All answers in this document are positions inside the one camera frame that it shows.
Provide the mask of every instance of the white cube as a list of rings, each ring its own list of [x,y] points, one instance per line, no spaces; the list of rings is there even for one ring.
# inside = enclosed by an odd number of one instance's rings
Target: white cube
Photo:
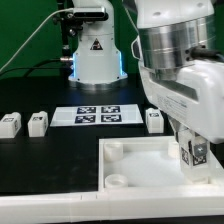
[[[28,122],[30,137],[44,137],[48,128],[48,115],[46,112],[34,113]]]
[[[164,132],[164,119],[158,109],[150,108],[146,110],[146,125],[150,134]]]
[[[19,113],[6,114],[0,121],[0,138],[15,138],[21,128]]]

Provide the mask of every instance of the screw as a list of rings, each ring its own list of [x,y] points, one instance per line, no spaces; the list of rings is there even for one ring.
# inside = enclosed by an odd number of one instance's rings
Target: screw
[[[73,14],[72,13],[67,14],[67,18],[68,19],[71,19],[72,17],[73,17]]]
[[[71,35],[71,37],[75,37],[77,35],[77,32],[73,29],[70,29],[69,34]]]
[[[202,147],[199,147],[199,148],[198,148],[198,152],[199,152],[199,153],[202,154],[204,151],[205,151],[205,150],[204,150]]]

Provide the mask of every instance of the blue light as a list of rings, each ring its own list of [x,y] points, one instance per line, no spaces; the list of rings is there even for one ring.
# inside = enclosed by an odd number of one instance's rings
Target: blue light
[[[73,54],[73,77],[75,78],[76,76],[76,55]]]
[[[123,59],[122,59],[122,54],[120,52],[120,75],[124,76],[126,75],[125,72],[123,72]]]

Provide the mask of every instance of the cable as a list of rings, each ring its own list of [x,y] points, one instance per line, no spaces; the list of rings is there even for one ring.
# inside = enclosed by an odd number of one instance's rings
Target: cable
[[[23,50],[23,48],[29,43],[29,41],[39,32],[39,30],[45,25],[45,23],[47,23],[47,21],[53,17],[54,15],[61,13],[61,12],[73,12],[73,8],[69,8],[69,9],[64,9],[64,10],[59,10],[56,11],[54,13],[52,13],[51,15],[49,15],[41,24],[40,26],[31,34],[31,36],[24,42],[24,44],[16,51],[16,53],[11,57],[11,59],[9,59],[9,61],[3,65],[3,67],[0,69],[0,73],[17,57],[17,55]]]
[[[42,65],[46,65],[46,64],[49,64],[49,63],[53,63],[53,62],[60,62],[60,59],[59,59],[59,58],[55,58],[55,59],[48,59],[48,60],[39,62],[39,63],[37,63],[36,65],[34,65],[32,68],[30,68],[30,69],[24,74],[23,77],[27,77],[27,76],[29,76],[29,74],[32,73],[33,70],[35,70],[35,68],[39,68],[39,67],[42,66]]]
[[[202,48],[202,47],[194,47],[191,49],[191,57],[194,59],[216,58],[218,54],[220,54],[220,51],[218,51],[218,50],[210,50],[210,49],[206,49],[206,48]]]
[[[68,69],[68,68],[40,68],[40,67],[30,67],[30,68],[12,68],[12,69],[9,69],[9,70],[6,70],[6,71],[4,71],[4,72],[2,72],[1,74],[0,74],[0,77],[2,77],[2,76],[4,76],[5,74],[7,74],[7,73],[9,73],[9,72],[13,72],[13,71],[16,71],[16,70],[27,70],[27,69],[32,69],[32,71],[34,71],[34,70],[44,70],[44,69],[46,69],[46,70],[56,70],[56,69]]]
[[[130,20],[132,26],[134,27],[135,31],[138,33],[138,29],[137,29],[137,27],[135,26],[135,23],[133,22],[133,20],[132,20],[132,18],[131,18],[131,15],[130,15],[130,13],[129,13],[129,11],[128,11],[128,9],[125,8],[125,12],[127,13],[127,16],[128,16],[128,18],[129,18],[129,20]]]

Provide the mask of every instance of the black cable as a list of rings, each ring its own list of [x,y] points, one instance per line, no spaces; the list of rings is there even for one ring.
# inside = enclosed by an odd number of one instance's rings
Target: black cable
[[[53,63],[53,62],[60,62],[60,59],[59,58],[54,58],[54,59],[48,59],[48,60],[45,60],[45,61],[41,61],[39,63],[37,63],[36,65],[34,65],[32,68],[30,68],[25,74],[24,74],[24,77],[28,77],[30,73],[32,73],[35,68],[38,68],[38,67],[41,67],[42,65],[46,65],[46,64],[49,64],[49,63]]]
[[[224,62],[224,56],[218,50],[210,50],[203,47],[194,47],[190,50],[193,59],[211,59]]]
[[[7,73],[9,73],[9,72],[13,72],[13,71],[17,71],[17,70],[27,70],[27,69],[29,69],[29,70],[31,70],[32,69],[32,71],[34,71],[34,70],[44,70],[44,69],[46,69],[46,70],[56,70],[56,69],[68,69],[68,68],[40,68],[40,67],[31,67],[31,68],[13,68],[13,69],[9,69],[9,70],[7,70],[7,71],[4,71],[4,72],[2,72],[2,73],[0,73],[0,77],[2,77],[2,76],[4,76],[5,74],[7,74]]]

